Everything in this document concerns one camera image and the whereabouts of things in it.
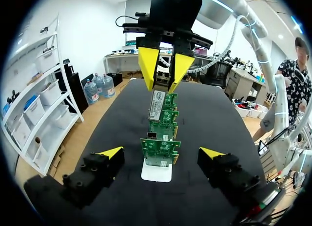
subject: circuit board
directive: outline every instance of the circuit board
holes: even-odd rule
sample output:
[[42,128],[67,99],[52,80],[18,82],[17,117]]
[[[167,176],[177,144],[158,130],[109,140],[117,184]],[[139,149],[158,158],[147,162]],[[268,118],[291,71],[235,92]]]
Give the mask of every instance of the circuit board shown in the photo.
[[162,125],[158,122],[150,121],[150,132],[157,133],[157,140],[163,140],[163,141],[172,141],[176,137],[177,133],[177,123],[174,122],[172,125]]
[[181,142],[141,138],[141,144],[147,165],[168,167],[177,160],[179,155],[175,148],[180,147]]
[[166,94],[163,101],[157,104],[155,101],[161,99],[160,95],[159,91],[153,92],[151,110],[153,115],[158,116],[150,118],[147,138],[141,139],[141,145],[147,165],[168,167],[170,164],[175,164],[179,156],[175,149],[180,147],[181,142],[174,141],[178,130],[175,120],[179,112],[174,103],[177,94]]
[[178,111],[162,110],[160,113],[159,123],[162,125],[172,125],[176,120],[175,118],[178,116]]

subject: wooden floor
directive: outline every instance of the wooden floor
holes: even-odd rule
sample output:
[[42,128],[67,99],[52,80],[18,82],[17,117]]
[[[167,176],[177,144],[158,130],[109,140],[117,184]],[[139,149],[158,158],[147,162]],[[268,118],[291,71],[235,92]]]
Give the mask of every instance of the wooden floor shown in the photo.
[[[62,183],[63,174],[69,174],[74,171],[77,161],[79,160],[80,155],[82,154],[84,147],[86,146],[97,124],[129,81],[130,80],[128,79],[124,79],[123,82],[116,87],[115,97],[109,99],[101,98],[99,102],[89,106],[83,113],[84,122],[77,122],[67,134],[65,140],[63,141],[65,152],[62,155],[61,162],[58,165],[57,172],[54,176],[58,182]],[[251,136],[253,136],[259,128],[260,120],[249,117],[246,117],[243,120]],[[23,159],[19,158],[16,168],[16,181],[22,189],[23,183],[37,174],[38,173],[31,166],[29,166]],[[294,195],[295,194],[285,197],[276,210],[281,210],[289,206],[289,204],[293,201]]]

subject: person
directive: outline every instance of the person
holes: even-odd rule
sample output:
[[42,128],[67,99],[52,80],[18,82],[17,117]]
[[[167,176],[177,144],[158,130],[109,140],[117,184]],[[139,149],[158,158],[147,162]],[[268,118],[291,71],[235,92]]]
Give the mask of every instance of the person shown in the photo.
[[[305,112],[307,103],[312,93],[311,80],[308,76],[307,61],[309,59],[309,50],[302,38],[295,39],[295,46],[298,59],[287,59],[281,63],[276,74],[282,74],[285,78],[289,125],[294,124],[297,118],[298,110]],[[259,140],[264,134],[274,128],[275,112],[274,104],[260,122],[260,128],[253,136],[253,141]]]

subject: robotic arm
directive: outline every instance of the robotic arm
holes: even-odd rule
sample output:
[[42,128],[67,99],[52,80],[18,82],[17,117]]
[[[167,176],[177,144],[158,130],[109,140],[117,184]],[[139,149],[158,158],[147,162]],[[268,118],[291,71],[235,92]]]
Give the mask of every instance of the robotic arm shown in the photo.
[[[312,157],[312,151],[295,149],[292,147],[292,143],[307,121],[309,112],[312,111],[311,103],[309,103],[307,112],[298,128],[290,136],[286,136],[283,131],[289,126],[289,122],[284,77],[275,75],[261,42],[261,38],[265,38],[268,31],[245,0],[152,0],[150,15],[138,13],[136,14],[139,16],[137,24],[124,24],[123,27],[125,33],[146,34],[145,37],[137,38],[136,45],[139,49],[139,65],[148,90],[172,93],[194,61],[193,48],[195,44],[206,48],[210,48],[213,44],[212,41],[191,31],[195,19],[208,27],[219,29],[231,15],[244,24],[241,32],[253,47],[266,79],[267,90],[269,93],[276,94],[275,127],[270,140],[279,134],[282,135],[278,139],[274,139],[269,149],[277,170],[284,170],[282,175],[286,175],[291,168],[308,172],[307,160]],[[228,48],[215,61],[202,69],[210,67],[223,58],[229,50],[233,38]],[[162,61],[159,58],[161,41],[173,46],[173,56],[171,63],[168,64],[169,73],[157,69],[158,60]]]

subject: black table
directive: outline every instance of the black table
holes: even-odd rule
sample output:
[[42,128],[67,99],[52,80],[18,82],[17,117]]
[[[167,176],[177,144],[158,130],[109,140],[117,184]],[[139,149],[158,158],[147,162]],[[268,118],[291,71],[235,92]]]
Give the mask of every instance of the black table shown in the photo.
[[179,158],[169,183],[141,179],[140,138],[148,131],[151,92],[144,80],[130,81],[94,130],[82,157],[123,146],[125,164],[110,188],[83,209],[102,225],[229,225],[237,214],[219,189],[213,189],[197,165],[199,147],[233,153],[253,175],[265,177],[257,150],[238,112],[216,87],[181,82],[175,91]]

